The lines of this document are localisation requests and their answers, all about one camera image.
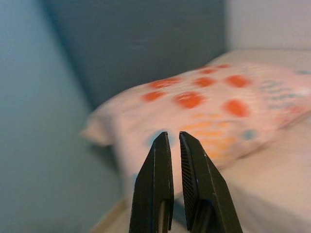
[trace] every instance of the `bed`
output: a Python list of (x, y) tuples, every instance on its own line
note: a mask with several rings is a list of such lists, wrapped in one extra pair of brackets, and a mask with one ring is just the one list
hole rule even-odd
[[(309, 51), (226, 53), (223, 1), (161, 2), (157, 6), (139, 1), (125, 5), (83, 0), (77, 4), (45, 2), (93, 108), (130, 87), (193, 70), (210, 61), (212, 66), (231, 62), (275, 65), (310, 75)], [(222, 170), (244, 232), (310, 232), (310, 124), (311, 120), (305, 118), (283, 131), (276, 142)], [(116, 157), (126, 170), (127, 165), (120, 159), (126, 153), (118, 148), (118, 142), (128, 140), (130, 135), (111, 136), (116, 134), (109, 127), (113, 126), (109, 118), (104, 125), (110, 135), (92, 139), (115, 145)], [(99, 128), (102, 132), (100, 120), (95, 126), (92, 132)], [(126, 190), (130, 190), (133, 182), (129, 182), (128, 174), (125, 177)], [(177, 210), (175, 217), (182, 219), (182, 200), (178, 197), (177, 193), (176, 209), (180, 212)]]

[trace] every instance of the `white bed sheet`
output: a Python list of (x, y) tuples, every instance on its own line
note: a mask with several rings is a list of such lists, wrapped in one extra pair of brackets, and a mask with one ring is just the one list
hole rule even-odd
[[(311, 51), (240, 50), (212, 63), (260, 62), (311, 71)], [(222, 171), (244, 233), (311, 232), (311, 117)]]

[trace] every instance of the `pillow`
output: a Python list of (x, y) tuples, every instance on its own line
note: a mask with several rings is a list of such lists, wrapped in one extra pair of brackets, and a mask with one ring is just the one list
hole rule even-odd
[(168, 131), (175, 193), (182, 191), (179, 131), (200, 140), (224, 168), (275, 139), (311, 110), (311, 76), (255, 63), (205, 66), (130, 88), (94, 113), (108, 128), (131, 194), (161, 131)]

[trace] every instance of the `mattress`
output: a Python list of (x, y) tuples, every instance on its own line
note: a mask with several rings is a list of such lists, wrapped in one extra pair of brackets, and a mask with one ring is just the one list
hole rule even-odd
[[(241, 50), (212, 63), (260, 62), (311, 71), (311, 51)], [(222, 171), (245, 233), (311, 232), (311, 117)]]

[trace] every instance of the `blue wall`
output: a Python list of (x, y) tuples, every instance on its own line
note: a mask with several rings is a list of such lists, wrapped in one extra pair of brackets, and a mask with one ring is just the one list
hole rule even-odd
[(0, 0), (0, 232), (86, 232), (121, 198), (88, 113), (37, 1)]

